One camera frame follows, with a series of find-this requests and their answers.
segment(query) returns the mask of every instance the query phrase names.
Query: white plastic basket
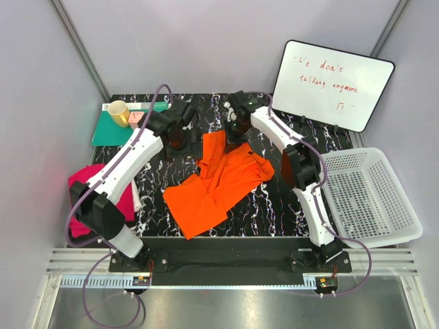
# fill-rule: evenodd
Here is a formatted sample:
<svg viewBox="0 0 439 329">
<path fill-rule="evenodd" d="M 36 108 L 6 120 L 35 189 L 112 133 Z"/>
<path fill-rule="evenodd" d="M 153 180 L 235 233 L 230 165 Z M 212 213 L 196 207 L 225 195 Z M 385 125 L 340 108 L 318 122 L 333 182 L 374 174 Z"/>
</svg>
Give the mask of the white plastic basket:
<svg viewBox="0 0 439 329">
<path fill-rule="evenodd" d="M 347 149 L 323 154 L 323 158 L 329 172 L 323 191 L 340 236 L 374 248 L 422 235 L 422 225 L 382 151 Z"/>
</svg>

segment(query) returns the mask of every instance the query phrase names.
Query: green mat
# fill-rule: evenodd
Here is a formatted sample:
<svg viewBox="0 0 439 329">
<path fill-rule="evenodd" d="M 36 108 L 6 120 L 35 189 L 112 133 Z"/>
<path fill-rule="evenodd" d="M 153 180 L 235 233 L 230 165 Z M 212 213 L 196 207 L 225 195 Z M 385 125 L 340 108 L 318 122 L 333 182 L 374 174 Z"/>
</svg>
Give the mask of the green mat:
<svg viewBox="0 0 439 329">
<path fill-rule="evenodd" d="M 157 102 L 154 111 L 162 112 L 167 110 L 165 101 Z M 146 108 L 130 110 L 130 112 L 148 112 Z M 120 146 L 124 145 L 132 134 L 131 127 L 123 128 L 117 125 L 106 110 L 102 110 L 97 122 L 95 134 L 91 141 L 92 146 Z"/>
</svg>

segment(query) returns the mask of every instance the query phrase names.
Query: white wall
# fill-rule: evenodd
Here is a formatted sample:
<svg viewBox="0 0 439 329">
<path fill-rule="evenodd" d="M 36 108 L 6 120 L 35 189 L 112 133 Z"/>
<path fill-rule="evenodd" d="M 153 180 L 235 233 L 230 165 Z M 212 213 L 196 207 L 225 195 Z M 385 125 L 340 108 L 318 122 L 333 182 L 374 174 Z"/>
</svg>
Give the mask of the white wall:
<svg viewBox="0 0 439 329">
<path fill-rule="evenodd" d="M 28 328 L 101 99 L 47 0 L 0 0 L 0 319 Z"/>
<path fill-rule="evenodd" d="M 272 92 L 290 39 L 369 54 L 397 0 L 63 0 L 108 91 Z"/>
<path fill-rule="evenodd" d="M 439 324 L 439 2 L 412 1 L 382 58 L 394 76 L 364 135 L 382 149 L 424 227 L 409 244 Z"/>
</svg>

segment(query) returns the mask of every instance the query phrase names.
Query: cream mug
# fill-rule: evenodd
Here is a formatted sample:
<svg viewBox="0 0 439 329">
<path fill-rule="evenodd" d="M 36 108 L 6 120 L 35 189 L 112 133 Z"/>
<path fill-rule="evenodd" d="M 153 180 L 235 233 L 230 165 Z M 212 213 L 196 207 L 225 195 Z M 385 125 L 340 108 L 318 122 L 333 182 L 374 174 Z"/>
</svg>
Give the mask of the cream mug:
<svg viewBox="0 0 439 329">
<path fill-rule="evenodd" d="M 128 118 L 130 117 L 130 110 L 124 101 L 114 101 L 107 109 L 109 115 L 117 125 L 121 127 L 128 127 Z"/>
</svg>

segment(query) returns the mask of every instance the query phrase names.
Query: orange shirt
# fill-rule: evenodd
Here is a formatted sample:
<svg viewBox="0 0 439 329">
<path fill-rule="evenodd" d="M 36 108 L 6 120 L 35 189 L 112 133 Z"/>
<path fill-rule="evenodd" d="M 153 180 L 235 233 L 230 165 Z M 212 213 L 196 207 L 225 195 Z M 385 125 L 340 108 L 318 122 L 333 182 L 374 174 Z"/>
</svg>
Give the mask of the orange shirt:
<svg viewBox="0 0 439 329">
<path fill-rule="evenodd" d="M 228 154 L 225 131 L 204 134 L 200 175 L 192 174 L 180 186 L 163 193 L 171 214 L 186 239 L 227 219 L 227 211 L 260 183 L 274 175 L 268 160 L 244 143 Z"/>
</svg>

